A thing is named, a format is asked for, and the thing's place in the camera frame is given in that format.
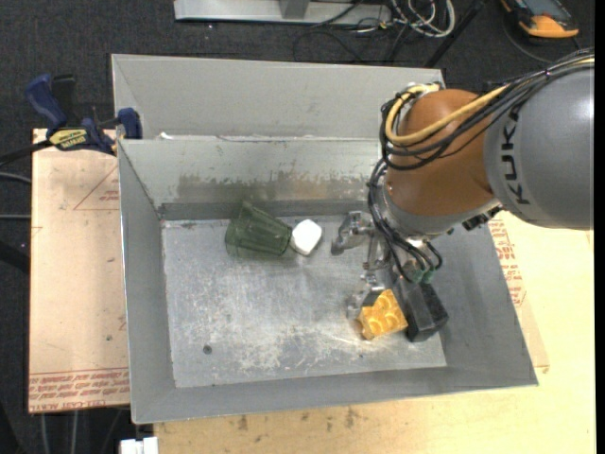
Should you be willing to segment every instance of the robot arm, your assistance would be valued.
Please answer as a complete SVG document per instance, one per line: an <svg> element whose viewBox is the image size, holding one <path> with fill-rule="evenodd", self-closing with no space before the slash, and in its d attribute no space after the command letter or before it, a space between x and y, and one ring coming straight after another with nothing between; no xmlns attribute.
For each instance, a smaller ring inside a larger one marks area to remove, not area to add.
<svg viewBox="0 0 605 454"><path fill-rule="evenodd" d="M431 240L455 225L505 209L544 227L593 226L594 68L594 53L579 52L483 96L414 84L384 105L371 217L352 212L333 243L342 253L371 238L350 318L376 323L364 306L393 290L411 341L438 331L447 313L430 286L442 263Z"/></svg>
<svg viewBox="0 0 605 454"><path fill-rule="evenodd" d="M431 237L501 207L539 226L591 228L594 66L594 53L578 53L484 96L427 86L388 103L382 201L395 227Z"/></svg>

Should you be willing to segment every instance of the blue clamp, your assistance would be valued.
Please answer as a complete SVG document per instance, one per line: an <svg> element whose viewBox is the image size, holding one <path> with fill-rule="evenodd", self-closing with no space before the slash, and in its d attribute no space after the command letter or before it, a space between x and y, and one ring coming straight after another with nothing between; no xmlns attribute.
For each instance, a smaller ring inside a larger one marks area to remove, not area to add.
<svg viewBox="0 0 605 454"><path fill-rule="evenodd" d="M46 140L63 151L90 149L115 154L115 140L103 132L90 117L81 120L80 126L67 127L67 116L51 90L51 78L42 74L26 87L26 99L48 121ZM132 108L120 110L117 117L102 125L121 125L123 132L116 138L141 139L143 127L139 115Z"/></svg>

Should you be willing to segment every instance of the white cube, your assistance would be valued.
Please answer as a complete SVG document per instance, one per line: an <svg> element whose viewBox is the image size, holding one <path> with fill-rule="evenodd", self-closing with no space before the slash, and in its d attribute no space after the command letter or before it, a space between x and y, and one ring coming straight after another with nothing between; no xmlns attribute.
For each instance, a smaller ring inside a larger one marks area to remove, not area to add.
<svg viewBox="0 0 605 454"><path fill-rule="evenodd" d="M290 246L297 253L309 255L320 242L321 234L321 227L308 218L297 224L292 230Z"/></svg>

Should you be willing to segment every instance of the orange device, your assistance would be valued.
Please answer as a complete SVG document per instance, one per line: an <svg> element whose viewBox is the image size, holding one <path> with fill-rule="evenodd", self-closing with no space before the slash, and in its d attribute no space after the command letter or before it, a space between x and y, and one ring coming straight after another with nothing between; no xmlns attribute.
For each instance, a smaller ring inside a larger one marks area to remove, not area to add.
<svg viewBox="0 0 605 454"><path fill-rule="evenodd" d="M505 11L529 37L564 39L578 35L578 25L559 0L500 0Z"/></svg>

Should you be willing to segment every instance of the green plastic cup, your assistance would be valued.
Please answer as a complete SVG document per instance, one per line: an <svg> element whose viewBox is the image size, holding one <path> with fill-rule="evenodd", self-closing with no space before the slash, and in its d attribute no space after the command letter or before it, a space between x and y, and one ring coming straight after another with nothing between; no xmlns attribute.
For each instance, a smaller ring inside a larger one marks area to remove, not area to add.
<svg viewBox="0 0 605 454"><path fill-rule="evenodd" d="M239 216L227 227L225 246L236 257L278 257L291 237L289 225L244 201Z"/></svg>

